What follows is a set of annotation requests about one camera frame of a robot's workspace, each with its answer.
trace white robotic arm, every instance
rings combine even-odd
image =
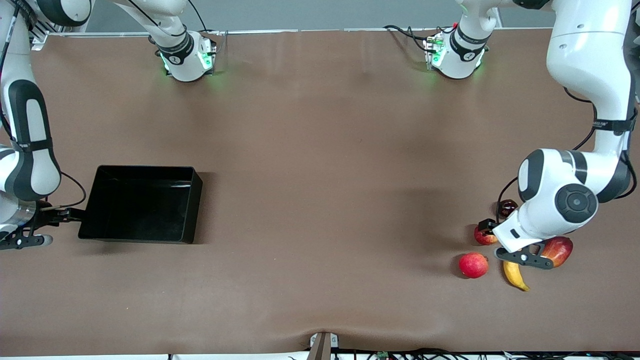
[[[592,152],[538,149],[523,161],[518,190],[524,204],[492,229],[504,246],[496,253],[499,258],[544,267],[528,259],[528,245],[580,228],[595,216],[599,204],[615,199],[629,185],[628,145],[637,111],[622,46],[631,0],[513,1],[528,8],[550,6],[556,12],[547,68],[560,85],[585,95],[597,114]],[[463,18],[453,31],[439,34],[445,41],[436,46],[432,66],[451,78],[469,76],[495,26],[487,11],[512,6],[513,1],[456,0]]]
[[[0,240],[20,236],[14,232],[34,217],[36,202],[60,185],[47,108],[31,71],[29,28],[37,18],[76,26],[90,11],[90,0],[0,1],[1,100],[12,145],[0,145]],[[33,241],[47,242],[42,236]]]
[[[177,17],[186,0],[113,2],[149,31],[176,79],[193,81],[212,70],[211,41],[186,31]],[[0,145],[0,250],[45,245],[51,237],[33,230],[79,220],[81,211],[54,208],[42,200],[58,188],[61,172],[44,97],[31,71],[28,31],[38,19],[80,26],[91,10],[91,0],[0,0],[0,38],[7,39],[6,56],[0,60],[1,101],[11,137],[11,147]]]
[[[194,81],[213,70],[215,44],[187,31],[178,15],[186,0],[110,0],[138,21],[160,50],[167,71],[179,81]]]

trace brown paper sheet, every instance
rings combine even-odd
[[[0,354],[285,352],[317,331],[342,348],[637,350],[638,196],[601,206],[561,268],[523,269],[529,293],[472,237],[532,150],[589,131],[590,106],[547,74],[549,36],[497,31],[454,81],[389,33],[233,35],[196,83],[164,76],[145,38],[51,37],[33,68],[62,169],[90,187],[102,164],[195,167],[197,244],[67,224],[1,253]],[[51,200],[78,197],[65,181]],[[461,278],[470,251],[489,274]]]

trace black cable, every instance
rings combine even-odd
[[[395,25],[387,25],[387,26],[384,26],[383,28],[398,30],[402,35],[404,35],[406,37],[410,37],[410,38],[413,37],[413,38],[416,38],[418,40],[427,40],[427,38],[425,38],[425,37],[417,37],[415,35],[412,36],[407,31],[405,31],[405,30],[403,30],[403,29],[401,29],[401,28],[399,28],[398,26],[395,26]]]
[[[402,35],[406,36],[406,37],[410,37],[413,39],[413,42],[415,42],[415,45],[422,51],[426,52],[426,53],[430,53],[430,54],[435,54],[436,51],[435,50],[431,50],[431,49],[426,49],[424,46],[422,46],[422,44],[420,44],[418,42],[418,40],[420,41],[426,41],[427,38],[426,37],[419,37],[417,36],[415,33],[413,33],[413,29],[411,28],[411,26],[407,27],[406,31],[395,26],[395,25],[387,25],[384,27],[385,29],[394,29],[394,30],[398,30]]]
[[[452,32],[456,31],[456,28],[451,28],[451,30],[446,31],[445,29],[441,28],[440,26],[436,26],[436,30],[440,31],[441,33],[451,34]]]
[[[567,95],[569,95],[569,97],[570,97],[570,98],[572,98],[573,100],[580,101],[580,102],[588,102],[588,103],[592,104],[592,102],[591,102],[590,100],[587,100],[587,99],[581,99],[581,98],[579,98],[579,97],[577,97],[577,96],[575,96],[575,95],[571,94],[571,93],[569,92],[569,89],[567,89],[565,86],[563,86],[563,89],[564,89],[564,92],[566,92],[566,94],[567,94]]]
[[[411,37],[413,38],[413,42],[415,42],[415,45],[417,47],[420,48],[420,50],[424,51],[425,53],[431,53],[431,54],[435,54],[436,51],[435,50],[430,50],[430,49],[426,49],[424,46],[422,46],[422,44],[420,44],[418,42],[418,38],[415,36],[415,34],[413,33],[413,29],[411,28],[411,26],[409,26],[407,28],[407,31],[409,31],[409,33],[411,34]]]
[[[172,36],[172,37],[181,37],[182,35],[184,35],[187,32],[187,26],[186,25],[182,25],[184,27],[184,31],[182,31],[182,33],[179,33],[178,35],[174,35],[174,34],[169,34],[168,32],[166,32],[166,30],[164,30],[163,28],[160,27],[160,25],[154,20],[151,19],[151,16],[147,15],[147,13],[144,12],[144,10],[142,10],[136,3],[133,2],[133,0],[129,0],[129,2],[136,8],[138,9],[138,11],[140,13],[142,13],[142,15],[144,15],[147,19],[149,19],[150,22],[153,23],[153,25],[155,25],[158,29],[160,29],[163,33]]]
[[[6,59],[6,54],[9,51],[9,43],[11,42],[11,36],[13,35],[13,29],[15,27],[15,22],[18,19],[18,13],[20,12],[20,8],[18,6],[15,7],[15,9],[13,9],[13,17],[11,18],[11,23],[9,25],[9,32],[7,33],[6,36],[6,41],[4,42],[4,47],[2,49],[2,54],[0,54],[0,78],[2,77],[2,69],[4,68],[4,61]],[[7,135],[9,135],[9,138],[11,138],[11,126],[9,125],[9,122],[7,121],[5,115],[4,115],[4,111],[2,110],[2,103],[0,102],[0,115],[2,115],[0,117],[0,121],[2,122],[2,127],[4,128],[4,130],[6,131]]]
[[[73,204],[51,206],[49,208],[40,209],[40,211],[55,210],[55,209],[62,209],[62,208],[70,208],[72,206],[76,206],[76,205],[82,204],[86,200],[86,190],[84,189],[82,184],[78,180],[74,179],[71,175],[68,175],[66,172],[61,171],[60,173],[62,175],[64,175],[64,176],[66,176],[67,178],[69,178],[69,180],[73,181],[76,185],[78,185],[80,190],[82,190],[82,200],[76,201]]]
[[[193,11],[195,11],[196,15],[198,15],[198,19],[200,19],[200,23],[202,24],[202,30],[200,31],[211,31],[211,29],[208,29],[207,26],[204,24],[204,21],[202,20],[202,16],[200,16],[200,12],[196,8],[196,6],[193,4],[193,2],[191,0],[188,0],[188,1],[189,1],[189,4],[191,4]]]
[[[633,164],[631,164],[631,161],[629,160],[629,153],[626,152],[625,155],[624,155],[624,158],[622,158],[621,160],[627,166],[627,168],[629,169],[629,172],[631,173],[631,178],[633,180],[633,183],[632,183],[631,189],[629,189],[629,191],[627,191],[623,195],[618,196],[616,199],[622,199],[624,197],[627,197],[627,196],[631,195],[636,190],[637,185],[638,185],[638,179],[637,179],[637,176],[636,176],[636,170],[634,169]]]

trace black plastic bin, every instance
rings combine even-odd
[[[192,167],[102,165],[80,239],[192,243],[202,180]]]

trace banana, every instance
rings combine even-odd
[[[510,261],[503,261],[502,268],[504,269],[504,275],[507,280],[522,291],[529,291],[529,287],[524,283],[522,275],[520,274],[520,265],[512,263]]]

